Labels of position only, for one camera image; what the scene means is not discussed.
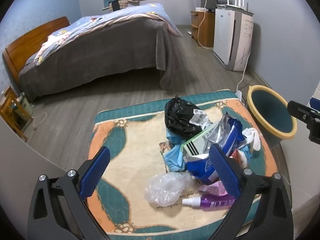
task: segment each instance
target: wooden cabinet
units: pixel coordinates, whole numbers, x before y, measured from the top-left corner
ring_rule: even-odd
[[[199,32],[199,42],[201,43],[201,45],[204,47],[213,48],[215,13],[206,12],[205,18],[204,18],[204,12],[196,12],[196,11],[190,11],[190,12],[191,12],[192,38],[196,40],[196,42],[198,43],[198,32]]]
[[[25,141],[28,138],[23,134],[22,127],[17,123],[17,120],[14,115],[14,110],[12,109],[12,103],[15,103],[20,113],[26,118],[26,120],[31,120],[31,115],[25,111],[25,109],[21,106],[21,104],[17,101],[17,95],[9,86],[4,91],[4,97],[0,102],[0,116],[3,120]]]

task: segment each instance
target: clear plastic bag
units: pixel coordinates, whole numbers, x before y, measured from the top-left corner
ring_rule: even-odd
[[[155,202],[161,207],[173,205],[182,191],[192,185],[192,180],[189,172],[155,175],[147,181],[144,198],[149,203]]]

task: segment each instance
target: patterned rug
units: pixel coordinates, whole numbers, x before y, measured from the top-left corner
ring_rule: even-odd
[[[205,110],[212,122],[227,111],[239,119],[243,129],[258,130],[249,112],[230,90],[182,97]],[[184,197],[199,196],[201,182],[187,188],[172,206],[149,204],[143,197],[146,181],[166,171],[162,154],[167,145],[163,99],[135,106],[106,110],[95,118],[89,156],[102,145],[111,152],[111,161],[94,194],[88,198],[89,209],[105,232],[114,240],[207,240],[228,212],[222,207],[204,211],[183,206]],[[264,138],[262,147],[253,152],[250,168],[260,175],[277,171],[275,161]],[[246,222],[254,217],[259,203],[256,198]]]

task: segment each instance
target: wooden floor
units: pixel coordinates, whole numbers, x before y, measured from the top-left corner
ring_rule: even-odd
[[[106,76],[80,87],[40,98],[35,102],[33,116],[47,112],[47,118],[35,131],[32,124],[25,131],[28,144],[41,155],[65,170],[77,169],[87,159],[94,118],[100,111],[148,101],[221,89],[236,91],[241,72],[224,70],[213,52],[198,47],[180,28],[179,39],[185,62],[174,91],[159,88],[160,73],[155,68],[134,70]],[[244,76],[240,90],[244,97],[249,85],[258,84],[250,75]],[[43,116],[36,118],[37,125]]]

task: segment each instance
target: spray bottle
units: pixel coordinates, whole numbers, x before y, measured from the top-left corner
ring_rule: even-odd
[[[224,196],[215,196],[212,194],[205,194],[201,197],[193,198],[183,198],[182,204],[189,205],[192,207],[221,207],[221,206],[231,206],[235,202],[233,196],[224,195]]]

